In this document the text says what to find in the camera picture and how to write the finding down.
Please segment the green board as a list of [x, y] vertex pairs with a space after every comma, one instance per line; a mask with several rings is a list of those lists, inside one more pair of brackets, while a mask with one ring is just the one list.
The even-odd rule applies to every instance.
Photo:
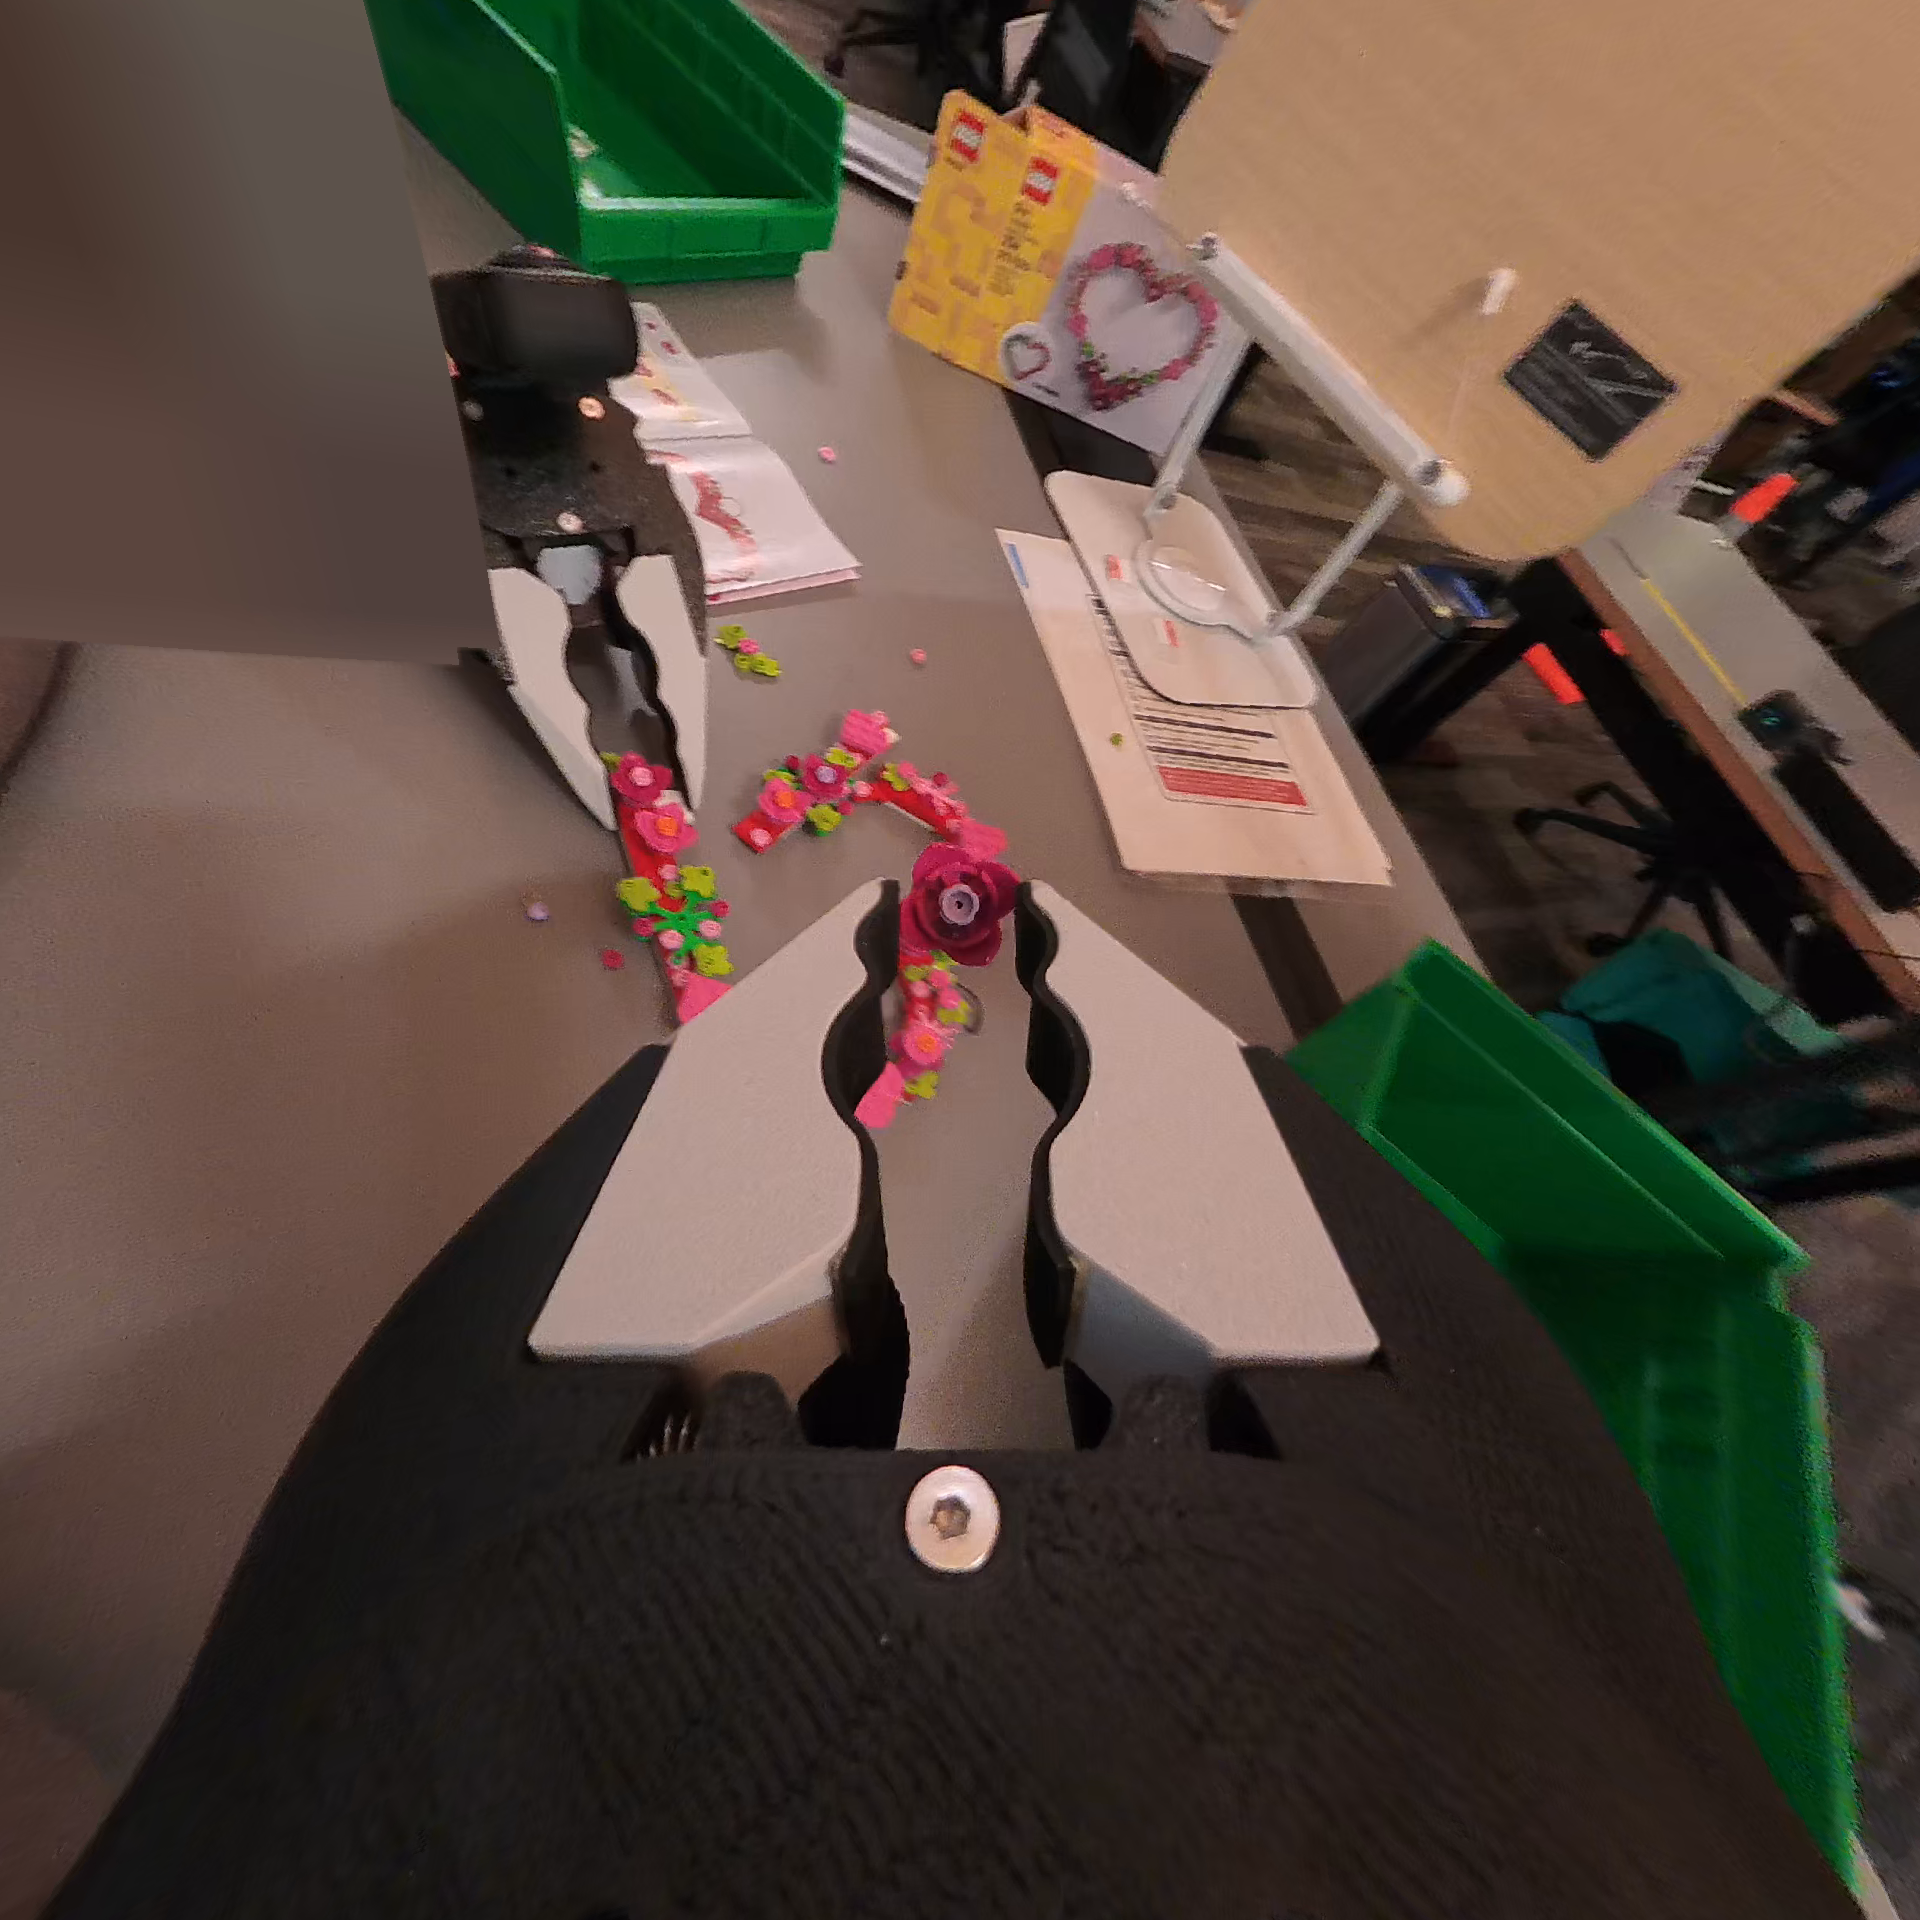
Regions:
[[1452, 949], [1286, 1062], [1507, 1276], [1589, 1387], [1683, 1570], [1718, 1677], [1856, 1883], [1824, 1357], [1808, 1254]]

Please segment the wooden edged side table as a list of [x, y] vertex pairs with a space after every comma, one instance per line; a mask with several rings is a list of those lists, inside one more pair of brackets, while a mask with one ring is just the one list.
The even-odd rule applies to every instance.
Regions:
[[1518, 641], [1549, 646], [1653, 798], [1730, 838], [1725, 895], [1768, 953], [1786, 953], [1787, 918], [1804, 911], [1853, 956], [1804, 950], [1792, 964], [1804, 1004], [1834, 1022], [1913, 1015], [1916, 910], [1868, 893], [1742, 711], [1778, 693], [1810, 708], [1840, 738], [1837, 779], [1907, 860], [1917, 855], [1916, 747], [1786, 598], [1706, 523], [1644, 509], [1529, 563], [1508, 596]]

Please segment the lego instruction booklet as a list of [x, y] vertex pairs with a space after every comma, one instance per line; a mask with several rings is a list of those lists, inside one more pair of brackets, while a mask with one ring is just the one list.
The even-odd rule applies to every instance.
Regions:
[[686, 347], [666, 314], [632, 301], [638, 355], [611, 379], [644, 457], [662, 469], [702, 550], [712, 609], [851, 585], [856, 554], [787, 461]]

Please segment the magenta lego rose lavender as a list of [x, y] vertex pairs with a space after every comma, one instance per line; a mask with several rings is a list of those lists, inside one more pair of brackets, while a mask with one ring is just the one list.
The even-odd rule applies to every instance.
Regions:
[[1017, 891], [1020, 876], [994, 858], [955, 843], [924, 847], [900, 899], [900, 958], [924, 964], [941, 956], [960, 970], [987, 967], [1001, 950]]

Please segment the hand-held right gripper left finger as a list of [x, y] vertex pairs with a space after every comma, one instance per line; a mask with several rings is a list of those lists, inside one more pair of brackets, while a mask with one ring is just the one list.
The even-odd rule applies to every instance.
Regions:
[[891, 1450], [909, 1335], [877, 1150], [898, 885], [867, 881], [696, 1015], [568, 1247], [529, 1345], [642, 1361], [709, 1396], [769, 1377], [809, 1439]]

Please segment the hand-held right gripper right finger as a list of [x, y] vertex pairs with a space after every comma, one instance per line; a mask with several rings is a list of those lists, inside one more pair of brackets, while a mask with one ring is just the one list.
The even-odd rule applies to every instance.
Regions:
[[1025, 1309], [1075, 1444], [1144, 1386], [1210, 1401], [1246, 1371], [1372, 1364], [1381, 1335], [1241, 1036], [1045, 883], [1020, 889], [1017, 975], [1052, 1111]]

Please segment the dark storage box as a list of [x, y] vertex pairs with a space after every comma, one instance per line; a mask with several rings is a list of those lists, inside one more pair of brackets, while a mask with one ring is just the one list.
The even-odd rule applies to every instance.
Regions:
[[1512, 617], [1507, 578], [1481, 565], [1398, 565], [1333, 633], [1317, 662], [1372, 763], [1404, 754], [1416, 711]]

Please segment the black office chair base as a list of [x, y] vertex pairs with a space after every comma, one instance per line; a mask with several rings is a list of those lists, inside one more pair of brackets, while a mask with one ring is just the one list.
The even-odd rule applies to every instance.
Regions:
[[1644, 805], [1616, 781], [1577, 788], [1572, 807], [1520, 807], [1512, 815], [1513, 829], [1533, 843], [1542, 829], [1563, 827], [1594, 842], [1629, 853], [1636, 867], [1641, 900], [1620, 933], [1595, 933], [1587, 953], [1595, 959], [1613, 958], [1653, 933], [1653, 923], [1668, 905], [1683, 905], [1697, 918], [1707, 949], [1722, 959], [1734, 958], [1730, 931], [1722, 911], [1722, 878], [1713, 846], [1699, 842], [1658, 807]]

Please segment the green plastic storage bin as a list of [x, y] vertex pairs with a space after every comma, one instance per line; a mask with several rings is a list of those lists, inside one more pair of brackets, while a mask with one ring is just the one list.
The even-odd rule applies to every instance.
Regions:
[[397, 111], [530, 243], [626, 284], [833, 245], [845, 100], [731, 3], [366, 3]]

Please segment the curved lego flower heart section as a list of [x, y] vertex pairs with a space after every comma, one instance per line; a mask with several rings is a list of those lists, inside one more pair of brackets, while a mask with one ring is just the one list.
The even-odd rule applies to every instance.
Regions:
[[[924, 772], [894, 756], [897, 742], [898, 734], [882, 711], [849, 711], [830, 747], [785, 756], [761, 774], [753, 810], [734, 827], [737, 838], [766, 853], [792, 833], [825, 838], [861, 810], [891, 810], [924, 829], [926, 847], [955, 843], [1010, 867], [1005, 834], [973, 814], [947, 772]], [[856, 1106], [869, 1131], [890, 1126], [900, 1108], [938, 1094], [953, 1042], [978, 1026], [977, 996], [966, 985], [973, 970], [980, 967], [955, 967], [941, 956], [924, 964], [898, 958], [897, 1022], [885, 1065]]]

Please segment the straight red lego flower strip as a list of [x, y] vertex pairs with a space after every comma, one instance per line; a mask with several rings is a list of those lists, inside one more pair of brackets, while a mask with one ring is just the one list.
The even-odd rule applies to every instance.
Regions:
[[620, 921], [654, 956], [675, 1025], [688, 1025], [734, 985], [731, 902], [700, 860], [700, 829], [673, 770], [638, 751], [603, 751], [600, 761], [626, 862], [616, 885]]

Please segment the black device with blue light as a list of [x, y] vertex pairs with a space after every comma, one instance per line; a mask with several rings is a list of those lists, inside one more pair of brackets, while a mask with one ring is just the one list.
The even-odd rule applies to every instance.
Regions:
[[1778, 786], [1810, 819], [1835, 853], [1852, 855], [1875, 826], [1858, 794], [1842, 779], [1840, 735], [1786, 687], [1738, 711], [1742, 729], [1764, 750]]

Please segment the teal bag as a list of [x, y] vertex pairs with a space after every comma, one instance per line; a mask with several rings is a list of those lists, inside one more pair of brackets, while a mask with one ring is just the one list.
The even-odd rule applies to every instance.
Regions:
[[1787, 993], [1670, 929], [1600, 959], [1538, 1022], [1628, 1097], [1730, 1086], [1848, 1044]]

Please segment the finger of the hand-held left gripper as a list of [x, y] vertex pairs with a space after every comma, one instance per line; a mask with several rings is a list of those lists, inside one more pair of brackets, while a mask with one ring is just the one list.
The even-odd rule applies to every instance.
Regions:
[[608, 769], [593, 745], [590, 706], [570, 674], [570, 604], [530, 570], [490, 570], [497, 645], [491, 652], [518, 717], [560, 779], [603, 827], [618, 827]]
[[616, 606], [651, 666], [654, 711], [673, 734], [681, 791], [702, 810], [709, 772], [704, 620], [688, 610], [667, 556], [629, 563], [616, 582]]

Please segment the yellow and white lego box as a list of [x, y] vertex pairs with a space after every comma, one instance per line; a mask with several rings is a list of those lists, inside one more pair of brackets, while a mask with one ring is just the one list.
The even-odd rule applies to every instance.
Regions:
[[1158, 219], [1162, 180], [1045, 107], [947, 91], [886, 321], [1162, 457], [1251, 333]]

